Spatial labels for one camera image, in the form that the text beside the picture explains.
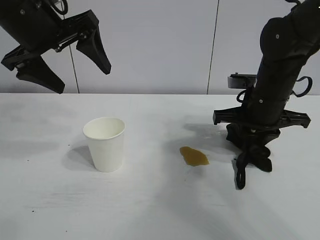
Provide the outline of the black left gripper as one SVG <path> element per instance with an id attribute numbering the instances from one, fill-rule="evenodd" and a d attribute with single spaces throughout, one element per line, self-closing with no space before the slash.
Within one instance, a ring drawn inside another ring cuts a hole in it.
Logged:
<path id="1" fill-rule="evenodd" d="M 57 8 L 52 0 L 2 0 L 0 26 L 19 43 L 7 53 L 1 63 L 10 71 L 17 68 L 19 80 L 45 87 L 62 94 L 65 83 L 41 57 L 48 50 L 61 52 L 76 43 L 76 49 L 86 55 L 105 74 L 112 65 L 105 52 L 99 20 L 92 10 L 62 19 L 68 11 Z"/>

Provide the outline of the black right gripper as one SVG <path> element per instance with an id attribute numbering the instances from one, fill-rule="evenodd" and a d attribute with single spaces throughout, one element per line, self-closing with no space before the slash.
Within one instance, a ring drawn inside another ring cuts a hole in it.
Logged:
<path id="1" fill-rule="evenodd" d="M 251 98 L 246 93 L 241 106 L 215 110 L 212 119 L 215 125 L 230 123 L 226 126 L 226 140 L 243 152 L 251 146 L 257 151 L 268 151 L 266 145 L 280 136 L 279 129 L 290 126 L 306 129 L 311 122 L 306 113 L 285 110 L 286 103 L 286 100 Z"/>

